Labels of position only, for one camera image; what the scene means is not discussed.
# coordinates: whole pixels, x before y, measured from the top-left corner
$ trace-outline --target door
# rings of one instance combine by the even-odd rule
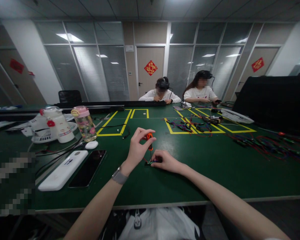
[[[240,92],[244,83],[246,82],[246,80],[251,77],[257,77],[257,76],[262,76],[265,75],[270,64],[272,63],[274,57],[276,56],[277,52],[278,52],[279,48],[259,48],[256,47],[253,50],[253,53],[248,61],[248,65],[246,66],[246,69],[244,70],[244,73],[240,79],[239,85],[237,86],[237,89],[235,92]],[[253,69],[252,68],[252,64],[254,64],[256,61],[258,61],[260,58],[263,59],[263,64],[264,66],[259,68],[258,70]]]
[[[16,60],[24,66],[22,73],[19,73],[10,67],[11,59]],[[46,104],[46,101],[44,100],[32,76],[28,74],[28,69],[17,50],[0,50],[0,63],[27,104]]]
[[[142,97],[146,92],[155,89],[157,80],[163,77],[164,47],[137,47],[137,65],[139,96]],[[157,70],[150,76],[144,69],[152,61]]]
[[[26,104],[24,99],[22,98],[18,89],[13,85],[13,82],[10,80],[9,76],[7,76],[6,72],[0,66],[0,86],[2,87],[3,91],[11,99],[12,105],[23,105]]]

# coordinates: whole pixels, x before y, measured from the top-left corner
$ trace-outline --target black monitor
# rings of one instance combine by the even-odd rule
[[[263,128],[300,136],[300,76],[249,77],[233,111]]]

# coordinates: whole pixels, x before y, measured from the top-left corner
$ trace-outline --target smartphone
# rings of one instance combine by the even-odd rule
[[[177,111],[183,111],[183,109],[181,108],[181,107],[178,107],[178,106],[175,106],[175,107],[173,107],[175,110],[177,110]]]
[[[70,182],[69,187],[88,187],[105,154],[105,150],[93,151]]]

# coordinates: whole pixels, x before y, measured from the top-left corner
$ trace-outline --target pink bottle cap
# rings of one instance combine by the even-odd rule
[[[74,107],[71,110],[71,114],[74,117],[86,117],[90,113],[89,113],[89,110],[88,110],[88,108],[86,106],[77,106],[77,107]]]

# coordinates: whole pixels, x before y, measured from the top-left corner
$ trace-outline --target woman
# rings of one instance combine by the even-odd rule
[[[139,101],[165,101],[167,104],[181,102],[181,99],[169,89],[169,80],[167,77],[159,78],[156,83],[156,89],[150,90]]]
[[[193,81],[187,86],[183,93],[184,101],[188,103],[209,103],[210,101],[216,103],[216,101],[219,100],[217,95],[207,86],[209,76],[209,71],[201,70],[197,72]]]

